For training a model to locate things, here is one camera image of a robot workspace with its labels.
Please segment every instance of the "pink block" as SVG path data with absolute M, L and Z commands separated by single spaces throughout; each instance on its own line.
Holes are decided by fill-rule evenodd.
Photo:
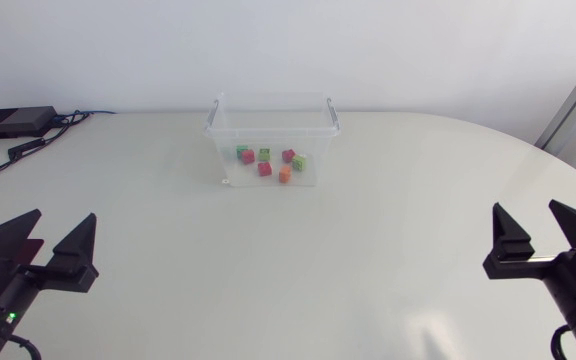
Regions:
M 295 152 L 290 149 L 281 152 L 281 157 L 284 159 L 285 163 L 292 162 L 292 158 L 295 156 Z
M 252 150 L 244 150 L 241 152 L 241 161 L 244 164 L 250 164 L 255 162 L 255 152 Z
M 259 170 L 259 176 L 272 175 L 272 168 L 270 163 L 259 163 L 257 164 L 257 169 Z

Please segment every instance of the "green block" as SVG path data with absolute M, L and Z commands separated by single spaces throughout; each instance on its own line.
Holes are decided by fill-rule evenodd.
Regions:
M 259 161 L 270 161 L 270 149 L 259 149 Z
M 304 171 L 306 168 L 306 157 L 303 155 L 295 155 L 292 158 L 292 168 L 298 171 Z
M 241 152 L 248 150 L 248 145 L 237 145 L 237 159 L 241 159 Z

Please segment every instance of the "white table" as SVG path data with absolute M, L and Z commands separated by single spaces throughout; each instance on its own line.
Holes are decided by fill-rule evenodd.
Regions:
M 98 216 L 91 291 L 40 293 L 16 333 L 61 360 L 549 358 L 544 285 L 482 262 L 496 201 L 567 250 L 547 204 L 576 208 L 576 171 L 461 121 L 340 115 L 318 187 L 221 184 L 205 114 L 95 115 L 0 173 L 0 223 L 44 214 L 37 264 Z

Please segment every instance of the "black box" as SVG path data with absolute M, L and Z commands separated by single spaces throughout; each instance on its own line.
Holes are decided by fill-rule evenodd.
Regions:
M 0 139 L 44 136 L 52 128 L 55 115 L 52 106 L 0 109 Z

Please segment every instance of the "toy block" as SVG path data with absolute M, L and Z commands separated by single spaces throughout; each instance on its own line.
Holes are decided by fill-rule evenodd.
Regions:
M 250 164 L 255 162 L 255 152 L 252 150 L 244 150 L 241 152 L 241 161 L 244 164 Z
M 270 149 L 259 149 L 259 161 L 270 161 Z
M 270 167 L 270 163 L 267 162 L 257 164 L 257 170 L 259 170 L 259 176 L 268 176 L 272 174 L 272 167 Z
M 287 183 L 288 181 L 290 181 L 290 176 L 292 174 L 292 168 L 290 167 L 290 165 L 284 165 L 281 167 L 281 170 L 279 170 L 279 182 L 281 183 Z
M 241 153 L 248 150 L 248 145 L 237 145 L 237 159 L 241 159 Z
M 284 159 L 285 163 L 290 163 L 294 156 L 295 152 L 292 149 L 281 152 L 281 157 Z
M 304 171 L 306 168 L 306 156 L 304 155 L 295 155 L 292 158 L 292 167 L 298 171 Z

